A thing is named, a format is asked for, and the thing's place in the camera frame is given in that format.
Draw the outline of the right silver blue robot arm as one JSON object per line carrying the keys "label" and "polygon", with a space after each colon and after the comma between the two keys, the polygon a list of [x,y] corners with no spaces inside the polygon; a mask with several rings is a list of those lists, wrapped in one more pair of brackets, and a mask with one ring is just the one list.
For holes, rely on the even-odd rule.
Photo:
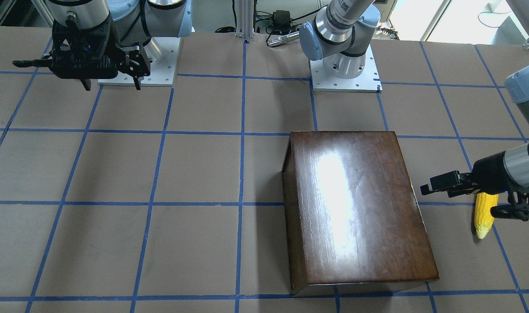
{"label": "right silver blue robot arm", "polygon": [[171,87],[182,37],[192,32],[189,0],[46,0],[52,48],[18,68],[48,68],[78,80],[85,90],[101,85]]}

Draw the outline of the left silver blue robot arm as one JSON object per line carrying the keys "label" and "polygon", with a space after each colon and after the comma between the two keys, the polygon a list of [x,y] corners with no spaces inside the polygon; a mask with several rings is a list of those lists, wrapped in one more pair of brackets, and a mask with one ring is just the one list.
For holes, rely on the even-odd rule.
{"label": "left silver blue robot arm", "polygon": [[[328,64],[334,77],[358,77],[380,16],[371,0],[332,0],[301,26],[302,51],[309,60]],[[529,124],[529,65],[511,74],[505,87]],[[528,221],[529,143],[478,160],[470,173],[434,176],[420,190],[423,195],[447,192],[449,197],[507,193],[507,205],[491,206],[491,216]]]}

